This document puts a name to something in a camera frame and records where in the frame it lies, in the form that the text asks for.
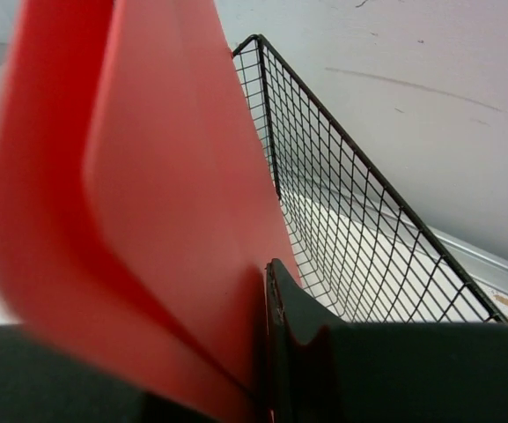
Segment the red folder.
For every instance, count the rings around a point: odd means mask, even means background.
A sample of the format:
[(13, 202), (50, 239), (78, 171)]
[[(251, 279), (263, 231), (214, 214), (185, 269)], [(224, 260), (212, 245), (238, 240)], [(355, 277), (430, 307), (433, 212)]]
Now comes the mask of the red folder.
[(268, 417), (264, 269), (296, 268), (211, 1), (24, 1), (0, 90), (0, 296), (222, 422)]

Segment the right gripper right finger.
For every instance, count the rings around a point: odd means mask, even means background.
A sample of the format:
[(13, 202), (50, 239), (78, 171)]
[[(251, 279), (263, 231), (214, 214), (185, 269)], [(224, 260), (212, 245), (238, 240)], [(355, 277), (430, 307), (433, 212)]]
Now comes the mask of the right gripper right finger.
[(346, 323), (266, 268), (277, 422), (508, 422), (508, 325)]

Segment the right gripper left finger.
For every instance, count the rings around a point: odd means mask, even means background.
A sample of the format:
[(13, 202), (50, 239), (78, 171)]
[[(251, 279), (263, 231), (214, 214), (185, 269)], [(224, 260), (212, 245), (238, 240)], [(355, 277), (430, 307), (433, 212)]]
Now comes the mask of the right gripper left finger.
[(17, 324), (0, 325), (0, 422), (206, 422), (40, 344)]

